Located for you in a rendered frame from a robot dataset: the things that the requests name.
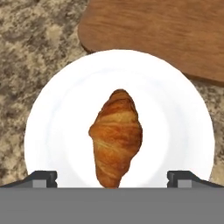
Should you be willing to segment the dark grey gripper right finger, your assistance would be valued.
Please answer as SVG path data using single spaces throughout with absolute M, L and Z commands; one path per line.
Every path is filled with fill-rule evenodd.
M 197 177 L 191 171 L 168 171 L 167 179 L 168 188 L 222 188 L 222 185 L 203 180 Z

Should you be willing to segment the round white plate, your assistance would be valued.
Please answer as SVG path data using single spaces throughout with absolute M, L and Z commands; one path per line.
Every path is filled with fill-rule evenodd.
M 142 147 L 121 186 L 164 187 L 169 170 L 209 179 L 214 129 L 204 100 L 174 66 L 131 50 L 83 56 L 49 80 L 26 124 L 28 172 L 55 170 L 60 187 L 97 187 L 88 130 L 118 88 L 134 100 L 143 127 Z

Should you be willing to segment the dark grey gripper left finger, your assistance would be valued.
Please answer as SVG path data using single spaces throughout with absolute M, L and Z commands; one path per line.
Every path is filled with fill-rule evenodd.
M 2 188 L 57 188 L 57 177 L 56 171 L 34 171 L 22 180 L 2 185 Z

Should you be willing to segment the golden brown croissant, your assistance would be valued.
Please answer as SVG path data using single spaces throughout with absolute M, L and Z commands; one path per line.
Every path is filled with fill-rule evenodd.
M 118 188 L 143 141 L 136 106 L 126 90 L 111 94 L 88 134 L 93 140 L 97 180 L 105 188 Z

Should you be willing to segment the brown wooden cutting board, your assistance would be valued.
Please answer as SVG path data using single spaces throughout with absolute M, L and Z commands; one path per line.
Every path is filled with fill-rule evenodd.
M 78 35 L 91 53 L 146 52 L 224 86 L 224 0 L 88 0 Z

